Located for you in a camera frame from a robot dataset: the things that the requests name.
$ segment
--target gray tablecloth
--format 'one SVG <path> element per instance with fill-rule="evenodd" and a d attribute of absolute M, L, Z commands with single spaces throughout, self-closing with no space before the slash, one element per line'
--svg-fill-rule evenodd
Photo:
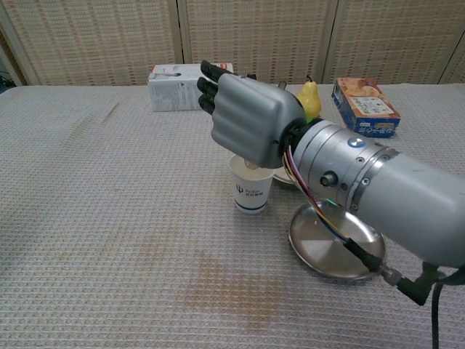
<path fill-rule="evenodd" d="M 383 88 L 402 114 L 384 142 L 464 175 L 465 86 Z M 240 213 L 210 131 L 201 111 L 152 113 L 147 87 L 0 95 L 0 347 L 430 348 L 429 302 L 299 261 L 300 194 Z M 420 271 L 391 241 L 388 260 Z M 443 291 L 441 348 L 464 347 L 464 296 Z"/>

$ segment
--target paper cup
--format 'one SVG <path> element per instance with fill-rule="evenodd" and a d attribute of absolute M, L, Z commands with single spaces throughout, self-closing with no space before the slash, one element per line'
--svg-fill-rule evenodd
<path fill-rule="evenodd" d="M 249 169 L 244 159 L 237 155 L 230 159 L 230 170 L 235 206 L 249 214 L 263 211 L 275 170 Z"/>

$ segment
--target white carton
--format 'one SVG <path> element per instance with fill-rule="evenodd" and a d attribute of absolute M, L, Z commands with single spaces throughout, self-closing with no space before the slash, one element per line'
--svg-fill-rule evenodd
<path fill-rule="evenodd" d="M 233 71 L 231 63 L 215 63 Z M 153 111 L 195 111 L 201 107 L 197 80 L 203 76 L 200 64 L 155 65 L 148 76 Z"/>

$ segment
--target metal ring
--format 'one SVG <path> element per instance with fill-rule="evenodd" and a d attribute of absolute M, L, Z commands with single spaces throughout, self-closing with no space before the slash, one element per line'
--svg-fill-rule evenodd
<path fill-rule="evenodd" d="M 352 195 L 352 201 L 348 206 L 350 213 L 357 213 L 359 203 L 365 189 L 370 185 L 372 179 L 378 174 L 379 170 L 384 166 L 384 164 L 398 154 L 399 152 L 394 148 L 385 148 L 384 151 L 376 153 L 377 159 L 370 159 L 370 161 L 374 160 L 374 164 L 371 165 L 371 167 L 361 175 L 361 178 L 358 178 L 359 184 L 357 189 L 355 189 L 354 194 Z"/>

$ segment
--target cardboard box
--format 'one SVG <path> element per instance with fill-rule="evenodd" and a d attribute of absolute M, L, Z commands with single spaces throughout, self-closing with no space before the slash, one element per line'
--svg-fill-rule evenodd
<path fill-rule="evenodd" d="M 231 63 L 218 63 L 219 67 L 233 71 Z M 155 65 L 148 76 L 148 90 L 153 111 L 195 111 L 201 109 L 198 98 L 201 92 L 197 80 L 203 76 L 200 64 Z"/>
<path fill-rule="evenodd" d="M 347 128 L 360 135 L 388 138 L 400 123 L 400 114 L 373 79 L 336 79 L 332 97 Z"/>

